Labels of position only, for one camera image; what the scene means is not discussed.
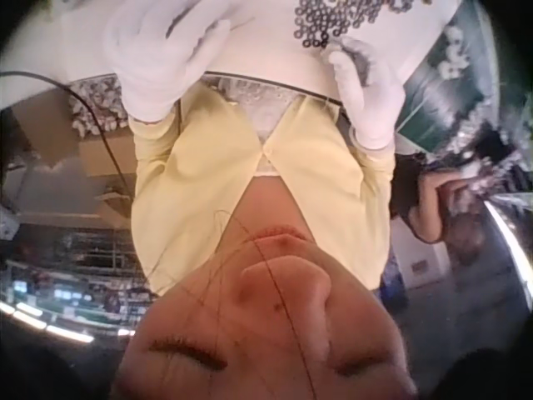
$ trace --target fabric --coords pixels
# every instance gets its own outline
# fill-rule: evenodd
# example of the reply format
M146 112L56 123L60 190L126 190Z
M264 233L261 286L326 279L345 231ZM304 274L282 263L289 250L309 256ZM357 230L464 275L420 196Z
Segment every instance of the fabric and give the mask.
M272 135L285 111L298 94L283 87L223 77L217 85L225 99L238 103L250 119L261 143ZM278 177L279 172L263 156L256 177Z
M174 113L156 125L130 121L138 159L132 234L155 293L214 253L263 156L318 246L368 288L379 286L389 252L392 152L369 157L348 147L336 129L338 109L310 97L292 103L263 146L242 109L201 84L181 107L181 134Z

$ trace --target lips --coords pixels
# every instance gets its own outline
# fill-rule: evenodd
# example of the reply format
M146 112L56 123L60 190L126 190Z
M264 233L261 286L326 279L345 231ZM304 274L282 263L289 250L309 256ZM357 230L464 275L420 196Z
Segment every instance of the lips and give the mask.
M311 238L307 237L302 232L298 231L297 229L295 229L294 227L290 225L276 225L276 226L268 227L266 229L262 229L261 231L256 232L252 234L250 237L248 237L244 241L244 243L255 242L260 239L272 238L272 237L280 236L280 235L291 235L294 238L298 238L303 241L313 243Z

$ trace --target cardboard box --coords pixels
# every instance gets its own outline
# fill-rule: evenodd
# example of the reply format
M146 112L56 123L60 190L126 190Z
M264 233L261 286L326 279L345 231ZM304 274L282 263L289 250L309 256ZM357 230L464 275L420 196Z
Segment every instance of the cardboard box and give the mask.
M60 89L30 97L12 106L12 112L33 149L53 167L77 154L78 134L72 128L68 95Z
M115 229L130 228L132 206L128 196L113 190L95 198L100 201L97 213L106 223Z
M130 128L125 127L114 132L108 132L106 139L122 173L135 173L137 160L135 159L135 145ZM82 140L79 143L79 152L88 177L117 175L117 169L101 137L92 136Z

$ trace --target wire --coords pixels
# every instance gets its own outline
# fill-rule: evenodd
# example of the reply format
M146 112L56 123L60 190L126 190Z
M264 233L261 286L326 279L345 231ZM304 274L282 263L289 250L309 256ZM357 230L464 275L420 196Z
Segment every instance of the wire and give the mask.
M64 85L63 83L60 83L58 81L55 81L49 77L45 77L43 75L40 75L38 73L34 72L25 72L25 71L5 71L0 72L0 78L6 78L6 77L25 77L25 78L31 78L36 79L38 81L43 81L46 83L50 83L51 85L55 86L56 88L59 88L63 90L64 92L70 94L74 98L76 98L83 106L89 111L91 114L91 117L96 124L98 131L100 132L100 137L102 138L103 144L107 150L107 154L109 154L109 157L111 158L111 161L113 162L113 165L115 166L118 176L120 177L122 181L122 185L124 186L124 190L126 191L127 196L130 199L130 203L133 203L133 195L130 191L129 186L127 185L126 178L124 177L124 174L122 173L122 170L120 169L120 166L118 165L117 159L115 158L115 155L113 154L113 151L109 147L109 143L107 142L106 133L102 128L102 125L100 125L100 122L98 121L98 118L94 111L92 110L91 106L87 104L87 102L81 97L79 94L74 92L69 86Z

